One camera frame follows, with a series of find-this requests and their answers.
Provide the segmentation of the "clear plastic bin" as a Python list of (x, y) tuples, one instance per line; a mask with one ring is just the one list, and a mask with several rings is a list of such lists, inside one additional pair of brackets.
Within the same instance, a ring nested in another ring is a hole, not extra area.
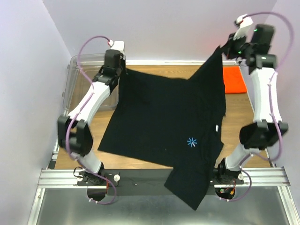
[[(104, 54), (84, 54), (80, 56), (80, 63), (86, 75), (93, 79), (104, 64)], [(63, 108), (66, 111), (73, 110), (86, 95), (90, 88), (90, 82), (83, 76), (77, 65), (77, 57), (71, 58), (67, 66), (68, 74), (64, 91)], [(114, 110), (118, 103), (118, 88), (101, 104), (99, 111)]]

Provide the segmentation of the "folded orange t-shirt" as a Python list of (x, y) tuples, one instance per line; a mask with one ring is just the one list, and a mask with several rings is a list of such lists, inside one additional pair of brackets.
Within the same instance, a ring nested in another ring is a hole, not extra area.
[(240, 67), (223, 67), (223, 80), (226, 94), (240, 94), (247, 92)]

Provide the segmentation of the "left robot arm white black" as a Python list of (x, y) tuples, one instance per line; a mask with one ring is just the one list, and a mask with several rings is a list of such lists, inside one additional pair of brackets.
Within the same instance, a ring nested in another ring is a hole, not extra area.
[(61, 115), (57, 120), (59, 146), (86, 169), (88, 180), (93, 185), (103, 182), (105, 170), (104, 164), (92, 151), (93, 137), (89, 124), (99, 107), (118, 86), (120, 76), (125, 73), (124, 51), (107, 50), (104, 64), (93, 78), (86, 95), (67, 116)]

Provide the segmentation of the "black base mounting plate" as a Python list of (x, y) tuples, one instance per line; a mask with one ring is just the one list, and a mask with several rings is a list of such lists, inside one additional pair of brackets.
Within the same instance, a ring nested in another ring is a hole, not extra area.
[(86, 187), (89, 198), (103, 200), (105, 196), (172, 195), (164, 183), (172, 169), (106, 169), (105, 178), (87, 173), (80, 167), (73, 170), (78, 187)]

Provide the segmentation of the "black t-shirt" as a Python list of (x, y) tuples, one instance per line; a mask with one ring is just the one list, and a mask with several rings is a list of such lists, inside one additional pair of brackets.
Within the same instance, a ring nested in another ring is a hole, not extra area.
[(223, 148), (225, 113), (220, 47), (188, 79), (127, 69), (98, 150), (172, 167), (165, 187), (196, 210)]

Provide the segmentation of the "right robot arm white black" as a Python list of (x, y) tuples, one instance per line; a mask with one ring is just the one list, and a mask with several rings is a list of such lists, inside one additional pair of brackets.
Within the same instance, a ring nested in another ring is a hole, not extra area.
[(242, 180), (242, 167), (261, 151), (281, 143), (288, 131), (288, 124), (282, 121), (277, 103), (277, 57), (269, 53), (275, 32), (273, 26), (259, 24), (255, 27), (250, 42), (246, 41), (250, 25), (243, 19), (237, 24), (237, 31), (230, 34), (223, 46), (228, 59), (242, 58), (248, 67), (254, 88), (254, 118), (251, 124), (241, 128), (240, 143), (229, 156), (222, 159), (214, 169), (214, 179), (228, 184), (235, 179)]

